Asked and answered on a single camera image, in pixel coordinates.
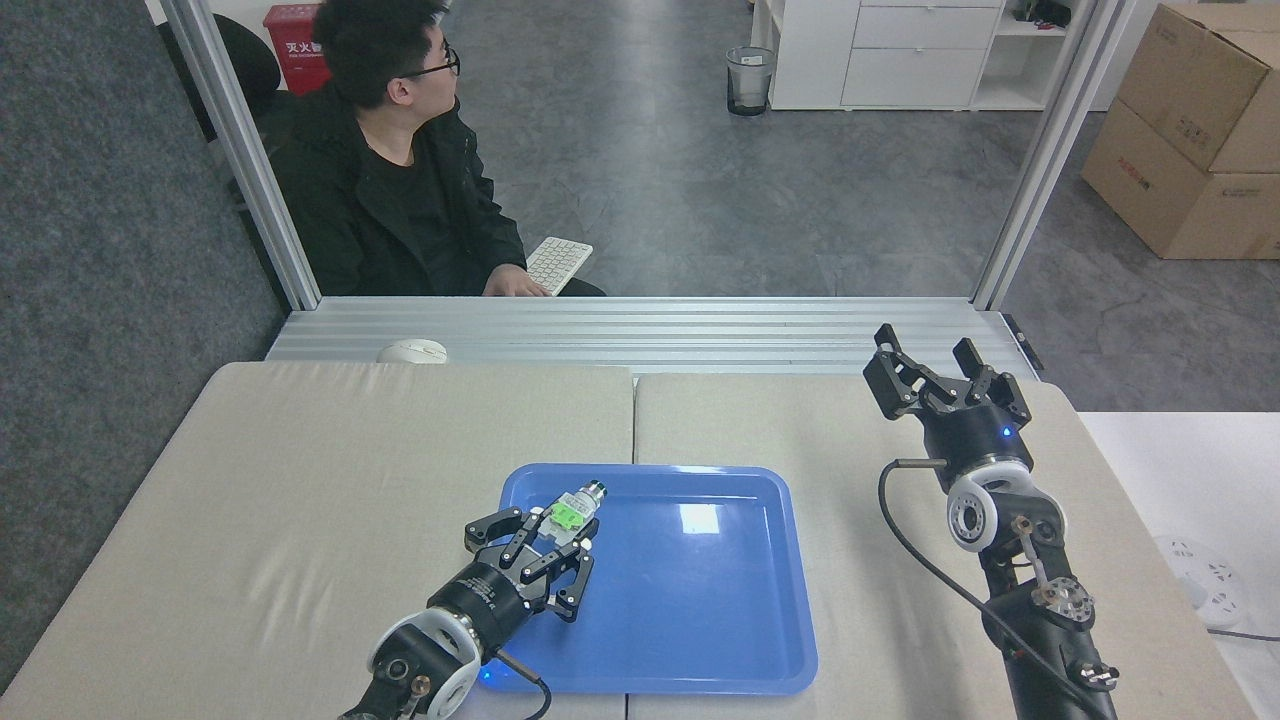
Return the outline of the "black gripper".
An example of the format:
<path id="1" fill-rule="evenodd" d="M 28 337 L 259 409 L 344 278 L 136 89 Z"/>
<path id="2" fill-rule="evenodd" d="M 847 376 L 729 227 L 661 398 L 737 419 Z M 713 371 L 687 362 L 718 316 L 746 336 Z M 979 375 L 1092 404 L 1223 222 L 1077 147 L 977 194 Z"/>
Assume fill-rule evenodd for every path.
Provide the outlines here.
<path id="1" fill-rule="evenodd" d="M 589 544 L 566 544 L 539 555 L 532 548 L 544 509 L 503 509 L 467 524 L 463 544 L 474 560 L 428 600 L 470 619 L 484 657 L 493 657 L 534 614 L 550 611 L 575 623 L 595 569 Z M 520 573 L 520 584 L 504 573 Z M 573 579 L 553 592 L 571 571 Z"/>
<path id="2" fill-rule="evenodd" d="M 986 464 L 1018 460 L 1029 469 L 1034 466 L 1020 436 L 1032 414 L 1018 380 L 983 361 L 970 338 L 961 338 L 952 355 L 968 380 L 960 393 L 963 401 L 977 406 L 955 411 L 954 380 L 906 355 L 890 323 L 882 324 L 873 340 L 876 351 L 864 368 L 864 379 L 887 419 L 924 414 L 928 457 L 947 462 L 936 471 L 943 492 L 961 474 Z"/>

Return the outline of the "person's left hand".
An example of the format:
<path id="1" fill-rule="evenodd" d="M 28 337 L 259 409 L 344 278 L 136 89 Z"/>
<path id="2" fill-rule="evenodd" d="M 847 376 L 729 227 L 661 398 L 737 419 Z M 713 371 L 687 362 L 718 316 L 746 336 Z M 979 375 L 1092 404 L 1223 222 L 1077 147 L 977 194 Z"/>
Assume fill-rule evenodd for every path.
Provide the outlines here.
<path id="1" fill-rule="evenodd" d="M 483 290 L 485 297 L 550 297 L 552 292 L 539 284 L 524 266 L 502 264 L 495 266 Z"/>

